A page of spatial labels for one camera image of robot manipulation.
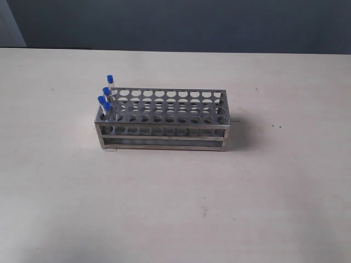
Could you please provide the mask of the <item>blue-capped tube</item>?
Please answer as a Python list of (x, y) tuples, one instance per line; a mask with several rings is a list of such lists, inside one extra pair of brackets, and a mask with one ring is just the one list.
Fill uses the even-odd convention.
[(107, 84), (110, 89), (111, 95), (115, 94), (115, 84), (114, 84), (114, 77), (113, 75), (107, 75)]
[(103, 88), (103, 94), (104, 94), (106, 102), (108, 102), (109, 104), (112, 104), (113, 96), (112, 96), (112, 93), (111, 93), (111, 89), (109, 87), (104, 87)]
[(110, 102), (106, 102), (103, 106), (104, 109), (104, 118), (107, 121), (111, 121), (113, 119), (113, 106)]
[(104, 114), (105, 114), (104, 105), (105, 105), (105, 103), (106, 103), (105, 96), (103, 96), (103, 95), (98, 96), (98, 102), (99, 102), (100, 108), (101, 108), (101, 110), (102, 110), (102, 114), (104, 115)]

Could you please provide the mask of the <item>stainless steel test tube rack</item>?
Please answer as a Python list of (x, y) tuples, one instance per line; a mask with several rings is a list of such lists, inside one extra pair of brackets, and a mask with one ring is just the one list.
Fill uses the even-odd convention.
[(99, 106), (94, 120), (101, 148), (224, 151), (231, 120), (221, 89), (118, 88), (113, 119)]

